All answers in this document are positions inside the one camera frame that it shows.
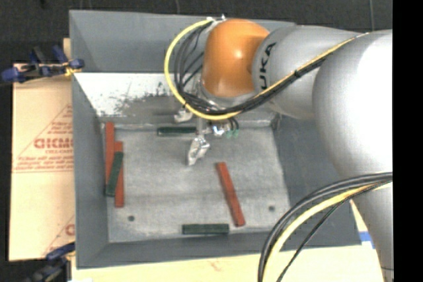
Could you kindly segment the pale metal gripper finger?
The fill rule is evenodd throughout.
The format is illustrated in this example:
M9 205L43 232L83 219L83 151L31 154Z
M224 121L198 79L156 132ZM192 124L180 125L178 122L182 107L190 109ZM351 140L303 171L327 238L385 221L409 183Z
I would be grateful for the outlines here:
M200 140L196 158L197 159L203 158L209 149L210 149L210 144L206 140Z
M198 137L191 141L189 149L186 154L186 163L188 166L192 166L198 159L198 153L200 151L200 139Z

